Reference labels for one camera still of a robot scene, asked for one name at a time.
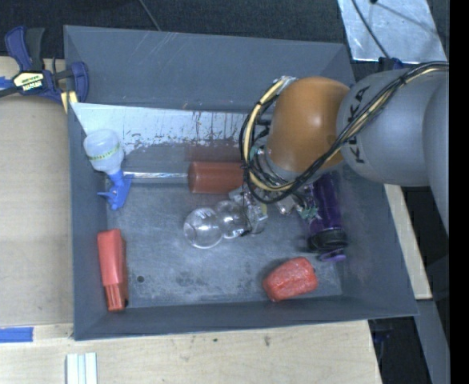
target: brown bottle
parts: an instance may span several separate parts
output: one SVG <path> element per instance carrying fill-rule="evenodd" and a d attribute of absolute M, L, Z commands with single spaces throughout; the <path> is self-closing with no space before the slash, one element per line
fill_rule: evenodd
<path fill-rule="evenodd" d="M 241 162 L 192 162 L 188 169 L 192 194 L 227 194 L 242 184 Z"/>

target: wooden table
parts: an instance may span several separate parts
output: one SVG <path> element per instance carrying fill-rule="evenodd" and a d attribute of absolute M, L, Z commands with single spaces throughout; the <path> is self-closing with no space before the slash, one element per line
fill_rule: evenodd
<path fill-rule="evenodd" d="M 0 57 L 0 75 L 17 71 L 14 60 Z M 9 106 L 31 101 L 10 99 Z M 386 192 L 415 296 L 431 298 L 401 190 L 386 186 Z M 33 342 L 1 344 L 0 383 L 65 382 L 66 355 L 88 352 L 97 353 L 101 384 L 382 382 L 366 321 L 89 342 L 75 342 L 72 332 L 68 322 L 38 324 Z"/>

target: purple object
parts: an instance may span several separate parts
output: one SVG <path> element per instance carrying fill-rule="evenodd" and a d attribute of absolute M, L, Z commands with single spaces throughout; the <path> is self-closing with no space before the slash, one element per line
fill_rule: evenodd
<path fill-rule="evenodd" d="M 320 251 L 320 260 L 330 262 L 344 260 L 343 247 L 348 244 L 336 194 L 336 178 L 335 174 L 326 173 L 311 187 L 318 212 L 309 222 L 310 246 Z"/>

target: clamp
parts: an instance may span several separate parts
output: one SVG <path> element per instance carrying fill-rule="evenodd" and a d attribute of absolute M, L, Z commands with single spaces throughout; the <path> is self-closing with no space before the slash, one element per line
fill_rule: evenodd
<path fill-rule="evenodd" d="M 5 36 L 5 45 L 9 56 L 19 65 L 19 73 L 11 80 L 4 79 L 0 90 L 0 98 L 18 93 L 20 95 L 37 95 L 62 104 L 63 90 L 58 87 L 58 81 L 64 78 L 74 78 L 74 92 L 80 102 L 86 100 L 89 92 L 89 77 L 84 62 L 73 62 L 70 70 L 53 73 L 44 69 L 40 58 L 41 40 L 45 29 L 18 26 Z"/>

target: black mat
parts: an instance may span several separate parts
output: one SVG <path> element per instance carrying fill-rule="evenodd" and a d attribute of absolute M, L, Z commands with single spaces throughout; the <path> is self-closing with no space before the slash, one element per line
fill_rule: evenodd
<path fill-rule="evenodd" d="M 336 0 L 143 0 L 163 30 L 261 38 L 344 42 Z M 439 36 L 449 42 L 449 0 L 428 0 Z M 3 37 L 18 25 L 45 27 L 44 57 L 63 57 L 65 24 L 149 29 L 137 0 L 0 0 Z"/>

